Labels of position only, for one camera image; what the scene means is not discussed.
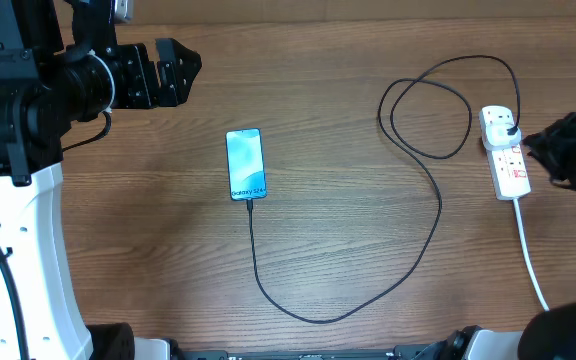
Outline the Samsung Galaxy smartphone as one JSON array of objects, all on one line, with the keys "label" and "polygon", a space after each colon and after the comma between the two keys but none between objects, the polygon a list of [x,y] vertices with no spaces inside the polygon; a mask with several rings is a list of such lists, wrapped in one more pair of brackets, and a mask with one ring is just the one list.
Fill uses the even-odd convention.
[{"label": "Samsung Galaxy smartphone", "polygon": [[261,131],[258,128],[226,133],[230,197],[246,201],[267,196]]}]

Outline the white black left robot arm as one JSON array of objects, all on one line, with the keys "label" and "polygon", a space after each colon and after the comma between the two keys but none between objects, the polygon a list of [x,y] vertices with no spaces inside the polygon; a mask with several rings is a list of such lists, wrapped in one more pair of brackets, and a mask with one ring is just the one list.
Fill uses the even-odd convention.
[{"label": "white black left robot arm", "polygon": [[88,325],[62,229],[62,137],[115,109],[186,102],[202,63],[171,38],[121,45],[127,1],[72,3],[73,43],[50,1],[0,0],[0,359],[179,359],[172,339],[125,323]]}]

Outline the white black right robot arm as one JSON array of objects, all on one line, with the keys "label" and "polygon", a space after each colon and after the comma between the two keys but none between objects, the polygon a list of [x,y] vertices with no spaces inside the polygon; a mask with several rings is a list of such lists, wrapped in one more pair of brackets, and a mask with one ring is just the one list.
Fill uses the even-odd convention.
[{"label": "white black right robot arm", "polygon": [[[522,152],[516,145],[500,147],[492,141],[498,124],[491,116],[499,111],[489,106],[480,113],[496,196],[510,200],[515,210],[524,261],[537,297],[544,311],[536,315],[522,331],[495,332],[479,326],[454,332],[443,342],[435,343],[417,357],[431,359],[576,359],[576,302],[550,308],[538,286],[532,267],[519,199],[529,193]],[[549,183],[557,188],[576,191],[576,112],[571,112],[539,133],[523,140],[528,155],[549,174]]]}]

